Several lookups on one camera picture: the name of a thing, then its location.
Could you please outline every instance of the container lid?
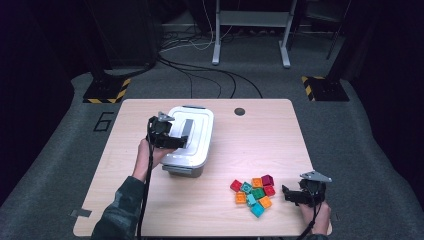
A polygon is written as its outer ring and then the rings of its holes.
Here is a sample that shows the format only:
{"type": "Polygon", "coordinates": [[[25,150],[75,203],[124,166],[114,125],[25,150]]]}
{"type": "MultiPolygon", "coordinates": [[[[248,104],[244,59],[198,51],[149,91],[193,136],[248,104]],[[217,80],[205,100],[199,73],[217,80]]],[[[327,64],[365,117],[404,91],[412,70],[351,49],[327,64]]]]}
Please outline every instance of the container lid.
{"type": "Polygon", "coordinates": [[[168,114],[175,118],[169,132],[171,137],[187,136],[185,148],[167,154],[162,164],[185,168],[205,165],[212,137],[214,115],[212,111],[198,106],[174,107],[168,114]]]}

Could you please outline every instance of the red block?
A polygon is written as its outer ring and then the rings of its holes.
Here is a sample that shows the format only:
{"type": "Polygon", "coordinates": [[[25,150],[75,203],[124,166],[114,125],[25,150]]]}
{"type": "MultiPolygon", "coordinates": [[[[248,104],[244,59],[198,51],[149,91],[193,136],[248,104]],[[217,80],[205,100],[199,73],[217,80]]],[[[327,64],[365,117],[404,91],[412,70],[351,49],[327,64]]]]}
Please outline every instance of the red block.
{"type": "Polygon", "coordinates": [[[237,180],[234,180],[234,182],[233,182],[233,183],[231,183],[230,188],[231,188],[231,189],[233,189],[235,192],[238,192],[238,191],[240,191],[240,187],[241,187],[241,185],[242,185],[242,183],[241,183],[241,182],[239,182],[239,181],[237,181],[237,180]]]}
{"type": "Polygon", "coordinates": [[[271,185],[264,186],[264,192],[268,197],[275,195],[275,190],[271,185]]]}

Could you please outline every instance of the sleeve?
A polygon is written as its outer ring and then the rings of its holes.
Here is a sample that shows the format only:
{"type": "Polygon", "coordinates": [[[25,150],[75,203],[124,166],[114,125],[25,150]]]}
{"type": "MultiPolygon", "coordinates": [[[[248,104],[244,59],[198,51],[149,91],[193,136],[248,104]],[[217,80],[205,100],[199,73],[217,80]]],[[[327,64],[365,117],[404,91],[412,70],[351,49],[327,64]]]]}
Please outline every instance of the sleeve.
{"type": "Polygon", "coordinates": [[[115,200],[103,212],[91,239],[134,239],[140,216],[144,183],[128,176],[115,193],[115,200]]]}
{"type": "Polygon", "coordinates": [[[309,235],[306,240],[328,240],[328,237],[322,234],[309,235]]]}

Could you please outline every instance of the black cable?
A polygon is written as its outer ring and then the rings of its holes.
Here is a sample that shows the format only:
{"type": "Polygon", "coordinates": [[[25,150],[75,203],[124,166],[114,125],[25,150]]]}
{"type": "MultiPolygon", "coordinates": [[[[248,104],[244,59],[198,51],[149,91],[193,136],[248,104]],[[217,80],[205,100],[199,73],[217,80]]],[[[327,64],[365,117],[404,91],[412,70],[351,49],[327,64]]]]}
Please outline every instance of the black cable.
{"type": "Polygon", "coordinates": [[[315,225],[315,219],[317,218],[318,213],[321,210],[321,204],[322,203],[319,205],[319,209],[318,209],[318,212],[317,212],[317,206],[315,204],[314,195],[312,194],[311,190],[309,190],[308,187],[306,187],[306,189],[308,190],[308,192],[309,192],[309,194],[311,195],[311,198],[312,198],[312,205],[314,205],[314,216],[312,218],[312,221],[308,224],[308,226],[306,227],[306,229],[303,231],[303,233],[296,240],[302,240],[312,230],[312,228],[315,225]]]}
{"type": "Polygon", "coordinates": [[[153,144],[151,144],[151,141],[150,141],[149,127],[150,127],[150,122],[147,123],[147,139],[148,139],[148,143],[149,143],[149,165],[147,167],[147,176],[146,176],[146,181],[144,183],[144,191],[143,191],[143,202],[142,202],[142,205],[141,205],[140,217],[138,219],[138,225],[137,225],[137,239],[138,240],[141,240],[141,225],[143,223],[144,213],[146,211],[147,197],[149,195],[149,187],[150,187],[150,178],[152,176],[152,170],[153,170],[154,146],[153,146],[153,144]]]}
{"type": "MultiPolygon", "coordinates": [[[[158,61],[159,61],[160,63],[162,63],[162,64],[164,64],[164,65],[168,66],[168,67],[174,68],[174,69],[176,69],[177,71],[179,71],[179,72],[182,72],[182,73],[186,74],[186,75],[187,75],[187,77],[190,79],[191,88],[193,88],[193,85],[192,85],[192,80],[191,80],[191,77],[190,77],[190,76],[197,77],[197,78],[201,78],[201,79],[204,79],[204,80],[211,81],[211,82],[215,83],[215,84],[218,86],[218,88],[219,88],[219,94],[218,94],[217,98],[219,98],[219,97],[221,96],[221,93],[222,93],[222,86],[221,86],[218,82],[216,82],[216,81],[214,81],[214,80],[212,80],[212,79],[210,79],[210,78],[207,78],[207,77],[202,77],[202,76],[198,76],[198,75],[195,75],[195,74],[192,74],[192,73],[185,72],[185,71],[196,71],[196,70],[193,70],[193,69],[185,69],[185,68],[181,68],[181,67],[174,66],[174,65],[172,65],[171,63],[166,62],[167,60],[158,59],[158,61]]],[[[234,92],[235,92],[236,84],[235,84],[235,79],[234,79],[234,77],[232,77],[232,76],[229,76],[229,77],[233,80],[233,83],[234,83],[234,89],[233,89],[233,93],[232,93],[232,95],[231,95],[231,97],[232,97],[232,96],[234,95],[234,92]]]]}
{"type": "Polygon", "coordinates": [[[162,48],[161,50],[167,50],[167,49],[174,48],[174,47],[178,46],[181,42],[194,43],[194,42],[202,39],[202,36],[199,33],[195,33],[192,36],[181,37],[181,38],[178,37],[177,32],[174,32],[174,33],[176,34],[176,36],[173,37],[173,38],[169,38],[167,42],[164,42],[161,46],[161,48],[162,48]]]}
{"type": "Polygon", "coordinates": [[[218,82],[216,82],[216,81],[214,81],[214,80],[212,80],[210,78],[207,78],[207,77],[202,77],[202,76],[198,76],[198,75],[195,75],[195,74],[192,74],[192,73],[185,72],[184,71],[185,69],[181,69],[181,68],[175,67],[172,64],[168,64],[166,62],[163,62],[162,60],[159,60],[159,62],[162,63],[162,64],[164,64],[164,65],[166,65],[166,66],[172,67],[172,68],[174,68],[175,70],[177,70],[179,72],[184,73],[190,79],[190,85],[191,85],[190,96],[191,96],[191,98],[193,98],[193,82],[192,82],[192,79],[191,79],[190,76],[197,77],[197,78],[204,79],[204,80],[211,81],[211,82],[215,83],[218,86],[218,88],[219,88],[219,94],[218,94],[218,96],[216,98],[219,98],[221,96],[222,86],[218,82]]]}
{"type": "Polygon", "coordinates": [[[220,72],[220,73],[224,73],[224,74],[227,74],[228,76],[230,76],[232,79],[233,79],[233,81],[234,81],[234,91],[233,91],[233,94],[231,95],[231,97],[230,98],[232,98],[233,96],[234,96],[234,92],[235,92],[235,88],[236,88],[236,83],[235,83],[235,80],[234,80],[234,78],[233,78],[233,76],[231,76],[231,75],[234,75],[234,76],[237,76],[237,77],[239,77],[239,78],[241,78],[241,79],[243,79],[243,80],[245,80],[245,81],[247,81],[248,83],[250,83],[255,89],[256,89],[256,91],[258,92],[258,94],[259,94],[259,96],[260,96],[260,98],[263,98],[263,96],[262,96],[262,93],[261,93],[261,91],[259,90],[259,88],[252,82],[252,81],[250,81],[249,79],[247,79],[247,78],[245,78],[245,77],[243,77],[243,76],[241,76],[241,75],[239,75],[239,74],[236,74],[236,73],[233,73],[233,72],[229,72],[229,71],[225,71],[225,70],[220,70],[220,69],[214,69],[214,68],[207,68],[207,67],[200,67],[200,66],[194,66],[194,65],[189,65],[189,64],[183,64],[183,63],[177,63],[177,62],[173,62],[173,61],[170,61],[170,60],[167,60],[167,59],[165,59],[165,58],[163,58],[162,56],[160,56],[160,55],[158,55],[158,59],[160,59],[160,60],[163,60],[163,61],[166,61],[166,62],[168,62],[169,64],[174,64],[174,65],[180,65],[180,66],[185,66],[185,67],[192,67],[192,68],[197,68],[197,69],[185,69],[185,70],[187,70],[187,71],[201,71],[201,70],[203,70],[203,71],[215,71],[215,72],[220,72]]]}

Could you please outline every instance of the colored block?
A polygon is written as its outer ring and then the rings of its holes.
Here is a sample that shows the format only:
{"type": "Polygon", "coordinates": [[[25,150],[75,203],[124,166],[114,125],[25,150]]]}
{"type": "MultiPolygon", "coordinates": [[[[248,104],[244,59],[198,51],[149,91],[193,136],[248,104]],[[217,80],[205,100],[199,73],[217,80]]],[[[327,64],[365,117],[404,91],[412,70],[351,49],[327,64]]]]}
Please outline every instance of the colored block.
{"type": "Polygon", "coordinates": [[[264,186],[268,186],[268,185],[274,186],[274,178],[272,178],[270,175],[265,175],[265,176],[262,176],[261,178],[262,178],[262,184],[264,186]]]}
{"type": "Polygon", "coordinates": [[[263,197],[263,198],[261,198],[261,199],[259,199],[259,203],[262,205],[262,207],[264,207],[264,208],[269,208],[269,207],[271,207],[271,205],[272,205],[272,202],[271,202],[271,200],[269,199],[269,197],[268,196],[265,196],[265,197],[263,197]]]}
{"type": "Polygon", "coordinates": [[[243,185],[241,185],[240,189],[245,193],[250,193],[250,191],[252,190],[252,185],[247,182],[244,182],[243,185]]]}
{"type": "Polygon", "coordinates": [[[261,188],[262,187],[262,178],[252,178],[252,187],[261,188]]]}
{"type": "Polygon", "coordinates": [[[246,196],[246,203],[247,203],[247,206],[249,206],[249,207],[255,205],[256,204],[255,197],[253,197],[252,194],[247,195],[246,196]]]}
{"type": "Polygon", "coordinates": [[[265,196],[264,190],[262,190],[262,188],[254,188],[250,193],[252,193],[255,199],[260,199],[265,196]]]}
{"type": "Polygon", "coordinates": [[[265,208],[264,208],[264,207],[262,207],[262,205],[261,205],[261,204],[255,204],[255,205],[253,205],[253,207],[250,209],[250,211],[252,211],[252,213],[253,213],[253,214],[255,214],[255,216],[256,216],[257,218],[259,218],[259,217],[262,215],[262,213],[264,213],[265,208]]]}
{"type": "Polygon", "coordinates": [[[275,195],[274,187],[271,185],[264,186],[264,192],[265,192],[265,195],[269,197],[275,195]]]}
{"type": "Polygon", "coordinates": [[[234,190],[234,192],[238,192],[238,191],[240,191],[240,188],[241,188],[241,182],[239,182],[239,181],[237,181],[237,180],[234,180],[234,182],[233,182],[233,183],[231,183],[230,188],[231,188],[231,189],[233,189],[233,190],[234,190]]]}
{"type": "Polygon", "coordinates": [[[246,193],[244,192],[237,192],[236,193],[236,203],[246,203],[246,193]]]}

